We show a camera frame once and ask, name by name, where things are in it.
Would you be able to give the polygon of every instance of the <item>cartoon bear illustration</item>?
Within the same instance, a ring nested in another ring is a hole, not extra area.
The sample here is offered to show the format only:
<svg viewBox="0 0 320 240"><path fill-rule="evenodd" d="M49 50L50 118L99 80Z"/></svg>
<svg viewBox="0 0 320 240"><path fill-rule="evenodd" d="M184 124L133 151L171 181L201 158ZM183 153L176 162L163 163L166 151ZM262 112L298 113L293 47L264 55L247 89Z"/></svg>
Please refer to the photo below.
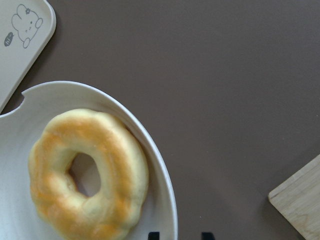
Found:
<svg viewBox="0 0 320 240"><path fill-rule="evenodd" d="M41 27L43 19L36 12L30 10L30 8L26 8L25 5L20 4L16 8L16 14L12 16L11 23L13 28L17 30L19 39L23 42L23 47L26 49Z"/></svg>

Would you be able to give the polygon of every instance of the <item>brown table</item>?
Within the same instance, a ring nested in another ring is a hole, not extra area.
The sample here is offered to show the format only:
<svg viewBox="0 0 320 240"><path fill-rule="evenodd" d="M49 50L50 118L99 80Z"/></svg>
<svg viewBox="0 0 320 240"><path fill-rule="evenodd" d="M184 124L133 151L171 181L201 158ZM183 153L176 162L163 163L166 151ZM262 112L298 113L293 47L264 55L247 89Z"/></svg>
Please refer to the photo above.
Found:
<svg viewBox="0 0 320 240"><path fill-rule="evenodd" d="M179 239L298 240L268 193L320 153L318 1L49 0L21 92L69 80L124 104L175 191Z"/></svg>

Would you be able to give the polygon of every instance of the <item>wooden board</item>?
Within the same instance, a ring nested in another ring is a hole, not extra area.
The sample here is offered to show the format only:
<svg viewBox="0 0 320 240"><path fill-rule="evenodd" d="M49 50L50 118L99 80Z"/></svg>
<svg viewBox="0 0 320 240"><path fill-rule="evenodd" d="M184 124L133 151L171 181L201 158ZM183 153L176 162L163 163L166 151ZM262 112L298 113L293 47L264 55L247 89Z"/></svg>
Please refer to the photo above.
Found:
<svg viewBox="0 0 320 240"><path fill-rule="evenodd" d="M272 190L268 197L306 240L320 239L320 155Z"/></svg>

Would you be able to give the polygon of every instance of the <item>donut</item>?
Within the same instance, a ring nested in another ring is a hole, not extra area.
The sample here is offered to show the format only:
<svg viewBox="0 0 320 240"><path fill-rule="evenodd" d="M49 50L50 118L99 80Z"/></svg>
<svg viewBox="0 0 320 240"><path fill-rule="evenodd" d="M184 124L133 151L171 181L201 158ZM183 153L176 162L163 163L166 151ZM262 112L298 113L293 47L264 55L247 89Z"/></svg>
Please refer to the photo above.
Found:
<svg viewBox="0 0 320 240"><path fill-rule="evenodd" d="M99 191L80 193L69 174L77 154L91 156ZM90 109L57 115L28 157L37 214L66 240L122 240L140 218L149 172L135 137L115 116Z"/></svg>

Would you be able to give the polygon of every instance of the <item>white plate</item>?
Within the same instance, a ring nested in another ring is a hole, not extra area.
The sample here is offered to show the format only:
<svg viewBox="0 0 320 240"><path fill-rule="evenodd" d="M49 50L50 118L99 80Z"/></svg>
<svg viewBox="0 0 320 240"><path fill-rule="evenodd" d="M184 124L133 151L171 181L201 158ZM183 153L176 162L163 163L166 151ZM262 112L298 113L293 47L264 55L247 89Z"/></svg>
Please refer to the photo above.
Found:
<svg viewBox="0 0 320 240"><path fill-rule="evenodd" d="M0 112L55 28L46 0L0 0Z"/></svg>
<svg viewBox="0 0 320 240"><path fill-rule="evenodd" d="M147 240L149 232L160 232L161 240L178 239L176 201L168 171L154 141L131 112L104 92L71 81L43 83L22 94L24 100L17 109L0 115L1 240L61 240L36 214L30 196L27 158L48 121L77 108L108 112L120 118L147 156L147 198L138 225L126 239Z"/></svg>

